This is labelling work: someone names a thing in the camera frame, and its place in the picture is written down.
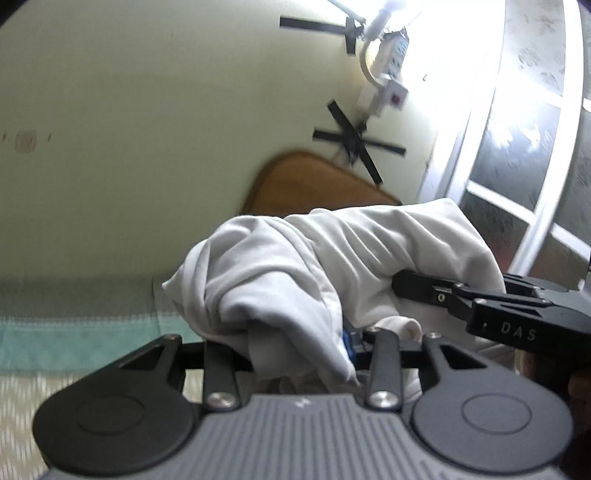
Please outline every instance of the bolt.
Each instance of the bolt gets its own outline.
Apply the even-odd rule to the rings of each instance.
[[[216,410],[229,410],[236,405],[236,397],[228,392],[213,392],[207,396],[207,405]]]
[[[380,408],[381,410],[389,410],[394,408],[400,402],[400,398],[396,393],[379,390],[372,393],[368,398],[369,406],[373,408]]]

